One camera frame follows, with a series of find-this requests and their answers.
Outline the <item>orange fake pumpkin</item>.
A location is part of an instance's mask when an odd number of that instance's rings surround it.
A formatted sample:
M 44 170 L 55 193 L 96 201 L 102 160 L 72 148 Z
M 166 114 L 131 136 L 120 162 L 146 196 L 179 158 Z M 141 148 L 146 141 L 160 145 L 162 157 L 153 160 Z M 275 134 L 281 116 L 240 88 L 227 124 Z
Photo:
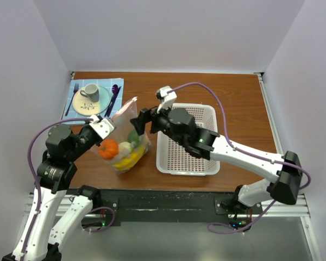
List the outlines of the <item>orange fake pumpkin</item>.
M 118 153 L 118 143 L 113 139 L 103 140 L 98 148 L 98 154 L 105 160 L 112 160 Z

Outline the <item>clear zip top bag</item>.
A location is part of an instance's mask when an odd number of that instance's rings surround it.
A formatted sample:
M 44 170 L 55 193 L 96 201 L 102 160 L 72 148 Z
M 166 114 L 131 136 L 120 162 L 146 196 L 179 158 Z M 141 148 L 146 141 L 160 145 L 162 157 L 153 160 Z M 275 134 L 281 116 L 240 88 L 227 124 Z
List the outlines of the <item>clear zip top bag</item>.
M 115 130 L 100 146 L 91 148 L 91 152 L 111 166 L 118 175 L 133 168 L 151 147 L 147 134 L 139 135 L 130 123 L 137 116 L 137 97 L 133 97 L 112 116 Z

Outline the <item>white fake eggplant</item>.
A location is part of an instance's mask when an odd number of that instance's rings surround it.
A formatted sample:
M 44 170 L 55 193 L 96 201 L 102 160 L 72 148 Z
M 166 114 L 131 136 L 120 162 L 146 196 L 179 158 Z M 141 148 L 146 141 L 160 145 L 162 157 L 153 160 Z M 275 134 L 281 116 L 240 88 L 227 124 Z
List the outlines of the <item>white fake eggplant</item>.
M 118 155 L 117 160 L 130 158 L 133 151 L 133 146 L 131 143 L 124 141 L 118 145 Z

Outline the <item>yellow fake banana bunch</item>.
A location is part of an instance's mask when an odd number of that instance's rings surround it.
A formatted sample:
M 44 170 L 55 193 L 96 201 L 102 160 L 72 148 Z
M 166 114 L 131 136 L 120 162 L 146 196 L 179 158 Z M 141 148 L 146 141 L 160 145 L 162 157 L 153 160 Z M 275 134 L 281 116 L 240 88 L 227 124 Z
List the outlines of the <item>yellow fake banana bunch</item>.
M 127 171 L 131 169 L 145 154 L 145 147 L 139 146 L 135 148 L 129 155 L 120 159 L 111 166 L 117 169 L 118 171 Z

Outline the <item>white perforated plastic basket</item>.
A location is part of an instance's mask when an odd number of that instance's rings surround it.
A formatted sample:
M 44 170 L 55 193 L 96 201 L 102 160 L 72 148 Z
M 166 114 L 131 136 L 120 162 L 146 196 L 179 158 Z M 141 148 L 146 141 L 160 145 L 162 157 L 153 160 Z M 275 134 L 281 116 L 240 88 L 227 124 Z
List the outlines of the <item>white perforated plastic basket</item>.
M 175 103 L 172 110 L 177 110 L 173 115 L 179 117 L 195 119 L 193 129 L 204 128 L 217 132 L 217 120 L 215 109 L 210 105 L 196 103 Z M 178 140 L 173 140 L 165 133 L 159 132 L 156 147 L 156 167 L 157 169 L 170 175 L 181 176 L 209 176 L 215 175 L 220 170 L 220 162 L 196 158 L 185 150 L 185 146 L 191 147 L 195 144 L 197 134 L 192 134 L 187 130 L 186 124 L 176 128 L 177 131 L 185 131 Z

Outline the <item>green fake avocado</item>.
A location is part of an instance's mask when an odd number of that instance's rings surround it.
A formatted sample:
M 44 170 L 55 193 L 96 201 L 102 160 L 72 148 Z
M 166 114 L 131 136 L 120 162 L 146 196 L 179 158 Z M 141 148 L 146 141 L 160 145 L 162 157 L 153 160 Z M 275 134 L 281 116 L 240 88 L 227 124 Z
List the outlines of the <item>green fake avocado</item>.
M 135 145 L 138 145 L 140 143 L 140 137 L 135 129 L 131 130 L 127 136 L 127 141 L 129 143 L 134 143 Z

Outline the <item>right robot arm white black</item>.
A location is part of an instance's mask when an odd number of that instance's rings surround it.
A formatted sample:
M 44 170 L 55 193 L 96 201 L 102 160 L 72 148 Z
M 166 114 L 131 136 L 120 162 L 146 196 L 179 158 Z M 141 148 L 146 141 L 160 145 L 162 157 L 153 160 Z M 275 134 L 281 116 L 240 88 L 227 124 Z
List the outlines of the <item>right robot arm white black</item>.
M 228 212 L 242 214 L 270 199 L 296 204 L 303 170 L 295 153 L 268 153 L 228 141 L 225 136 L 198 126 L 184 108 L 144 108 L 130 120 L 139 135 L 149 122 L 151 133 L 162 132 L 195 158 L 226 162 L 262 177 L 259 182 L 236 187 L 233 197 L 222 204 Z

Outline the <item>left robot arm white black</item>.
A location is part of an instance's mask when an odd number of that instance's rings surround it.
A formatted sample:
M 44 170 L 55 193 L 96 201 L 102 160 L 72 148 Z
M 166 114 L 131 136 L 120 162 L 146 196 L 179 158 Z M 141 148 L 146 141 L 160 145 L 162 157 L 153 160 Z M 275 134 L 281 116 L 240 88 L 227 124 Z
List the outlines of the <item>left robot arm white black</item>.
M 82 186 L 66 213 L 55 221 L 62 199 L 66 196 L 77 167 L 75 161 L 114 130 L 105 121 L 83 125 L 78 134 L 63 121 L 45 127 L 46 150 L 37 169 L 33 204 L 21 238 L 12 253 L 3 260 L 61 260 L 65 242 L 88 213 L 101 209 L 99 189 Z

